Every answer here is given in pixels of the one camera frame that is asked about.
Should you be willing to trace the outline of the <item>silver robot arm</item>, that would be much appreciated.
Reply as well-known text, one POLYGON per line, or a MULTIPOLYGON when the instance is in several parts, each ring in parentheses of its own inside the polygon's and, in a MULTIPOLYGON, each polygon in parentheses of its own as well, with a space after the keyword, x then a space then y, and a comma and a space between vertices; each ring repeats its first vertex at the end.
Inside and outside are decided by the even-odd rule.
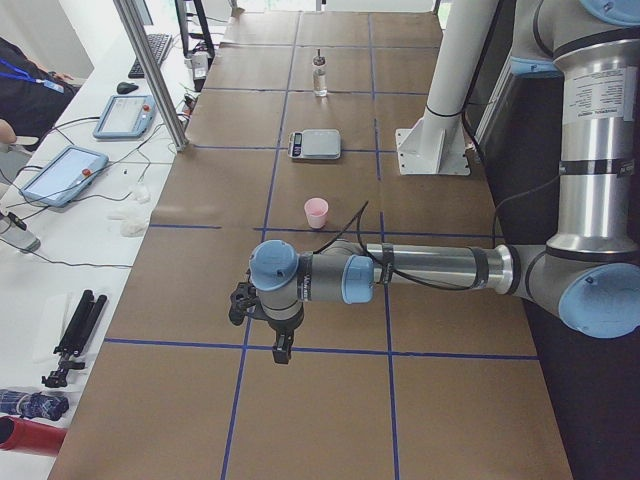
POLYGON ((489 249, 365 244, 335 237, 313 252, 258 245, 229 318, 274 330, 274 360, 290 360, 308 301, 366 303, 378 284, 444 291, 490 288, 529 300, 566 326, 617 338, 639 325, 637 244, 627 234, 639 75, 635 1, 520 1, 511 70, 564 80, 556 233, 542 245, 489 249))

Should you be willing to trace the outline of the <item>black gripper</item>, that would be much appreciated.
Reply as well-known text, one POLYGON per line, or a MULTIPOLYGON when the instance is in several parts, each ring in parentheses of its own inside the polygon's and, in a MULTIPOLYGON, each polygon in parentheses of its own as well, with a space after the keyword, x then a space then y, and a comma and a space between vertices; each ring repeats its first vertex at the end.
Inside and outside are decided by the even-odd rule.
POLYGON ((295 330, 302 324, 303 315, 296 314, 286 320, 269 320, 269 326, 275 332, 272 347, 273 360, 276 364, 288 364, 291 359, 291 349, 294 343, 295 330))

